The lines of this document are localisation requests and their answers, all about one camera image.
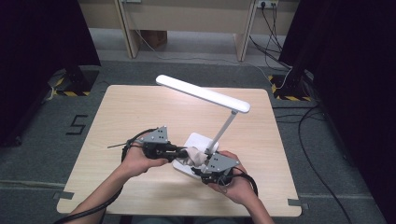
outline wall outlet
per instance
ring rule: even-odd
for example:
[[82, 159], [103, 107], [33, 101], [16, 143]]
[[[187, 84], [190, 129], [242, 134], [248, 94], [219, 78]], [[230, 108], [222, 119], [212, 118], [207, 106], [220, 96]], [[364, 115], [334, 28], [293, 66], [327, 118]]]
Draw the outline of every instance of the wall outlet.
[[277, 4], [279, 3], [278, 0], [257, 1], [257, 7], [262, 8], [262, 2], [265, 3], [265, 7], [264, 8], [277, 7]]

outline wooden table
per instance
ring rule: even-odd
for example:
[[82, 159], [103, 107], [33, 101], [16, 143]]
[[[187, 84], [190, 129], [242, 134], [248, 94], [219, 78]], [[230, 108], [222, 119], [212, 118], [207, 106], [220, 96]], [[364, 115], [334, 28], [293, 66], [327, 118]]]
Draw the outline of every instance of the wooden table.
[[[249, 102], [247, 114], [238, 114], [219, 140], [219, 150], [238, 155], [256, 180], [259, 196], [273, 217], [297, 217], [290, 206], [298, 200], [274, 113], [264, 90], [210, 88]], [[160, 86], [110, 86], [67, 181], [60, 213], [71, 212], [120, 164], [127, 139], [149, 128], [166, 125], [169, 140], [183, 146], [190, 133], [213, 138], [229, 116], [229, 109]], [[120, 197], [107, 208], [120, 215], [248, 216], [247, 210], [201, 181], [183, 175], [171, 164], [152, 168], [130, 179]]]

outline forearm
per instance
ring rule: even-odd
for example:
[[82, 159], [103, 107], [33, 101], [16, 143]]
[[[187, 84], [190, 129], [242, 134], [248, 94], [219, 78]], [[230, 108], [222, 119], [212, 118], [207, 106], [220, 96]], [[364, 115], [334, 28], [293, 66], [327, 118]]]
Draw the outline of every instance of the forearm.
[[248, 200], [244, 206], [250, 213], [250, 216], [255, 224], [274, 224], [274, 221], [268, 214], [264, 204], [256, 196]]
[[[90, 210], [114, 196], [128, 181], [129, 177], [119, 166], [114, 172], [81, 204], [79, 204], [70, 215]], [[98, 223], [106, 209], [95, 214], [78, 218], [68, 223]]]

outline person's right hand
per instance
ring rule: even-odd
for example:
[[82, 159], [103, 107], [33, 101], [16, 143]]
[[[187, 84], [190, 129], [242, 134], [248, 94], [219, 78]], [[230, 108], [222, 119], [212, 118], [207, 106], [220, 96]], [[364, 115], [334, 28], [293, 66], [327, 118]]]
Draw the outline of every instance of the person's right hand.
[[[219, 151], [219, 153], [223, 156], [239, 161], [238, 157], [229, 151]], [[241, 169], [246, 174], [248, 173], [246, 169], [242, 166], [241, 162], [239, 163], [238, 166], [236, 166], [236, 168]], [[233, 174], [239, 175], [241, 174], [241, 171], [239, 171], [238, 169], [233, 169]], [[241, 176], [233, 177], [233, 180], [228, 186], [219, 186], [218, 184], [214, 184], [214, 183], [209, 183], [207, 185], [213, 190], [219, 193], [223, 193], [234, 203], [246, 205], [247, 202], [257, 198], [256, 194], [254, 193], [250, 185], [250, 182]]]

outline gray carpet floor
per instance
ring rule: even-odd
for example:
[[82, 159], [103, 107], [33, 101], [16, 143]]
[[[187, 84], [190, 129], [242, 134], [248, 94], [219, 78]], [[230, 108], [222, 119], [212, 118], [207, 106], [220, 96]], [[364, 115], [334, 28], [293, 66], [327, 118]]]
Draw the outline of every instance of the gray carpet floor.
[[[264, 75], [248, 65], [102, 63], [102, 67], [95, 67], [100, 74], [89, 96], [55, 95], [35, 113], [22, 135], [21, 146], [0, 149], [0, 223], [51, 223], [64, 216], [56, 211], [53, 195], [62, 191], [109, 85], [156, 85], [155, 77], [165, 74], [203, 87], [270, 91]], [[273, 74], [271, 69], [262, 69], [267, 75]], [[276, 223], [347, 223], [341, 207], [307, 162], [299, 142], [298, 121], [307, 109], [295, 107], [310, 107], [317, 102], [279, 101], [271, 97], [271, 103], [303, 204], [301, 216], [275, 217]], [[311, 114], [301, 125], [306, 153], [352, 223], [386, 223], [359, 171], [344, 159], [322, 111], [316, 108]], [[79, 131], [70, 126], [75, 115], [88, 116], [78, 119], [86, 127], [80, 135], [67, 135]], [[119, 219], [108, 215], [105, 223], [118, 223]]]

